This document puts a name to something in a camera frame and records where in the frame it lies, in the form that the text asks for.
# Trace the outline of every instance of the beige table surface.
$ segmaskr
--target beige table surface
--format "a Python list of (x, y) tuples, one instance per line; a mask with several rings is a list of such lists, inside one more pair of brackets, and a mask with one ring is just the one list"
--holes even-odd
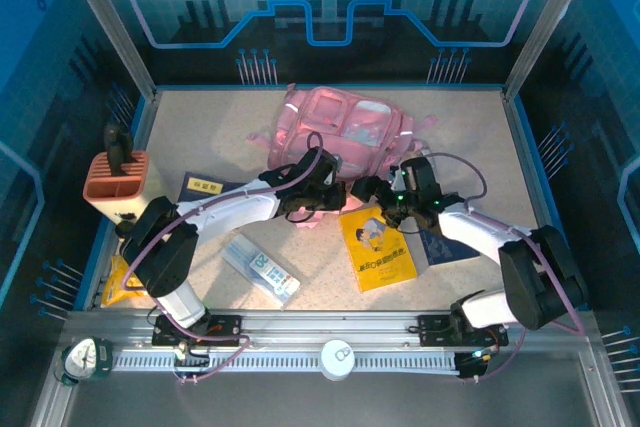
[[(473, 162), (486, 176), (489, 193), (474, 205), (523, 225), (535, 225), (533, 209), (497, 91), (362, 90), (391, 100), (417, 119), (435, 114), (439, 122), (422, 132), (433, 151), (446, 151)], [(255, 131), (273, 129), (284, 91), (163, 91), (148, 144), (153, 163), (167, 181), (173, 199), (185, 171), (229, 181), (249, 181), (266, 169), (265, 150), (245, 141)], [(463, 197), (480, 191), (465, 165), (438, 159), (443, 192)], [(499, 267), (486, 257), (428, 266), (418, 236), (407, 236), (418, 267), (415, 280), (360, 293), (335, 215), (313, 230), (284, 218), (239, 229), (250, 236), (301, 282), (287, 310), (448, 309), (451, 302), (479, 289), (499, 286)], [(236, 235), (214, 239), (196, 251), (189, 280), (208, 307), (274, 309), (278, 305), (220, 257)], [(116, 307), (147, 308), (136, 298)]]

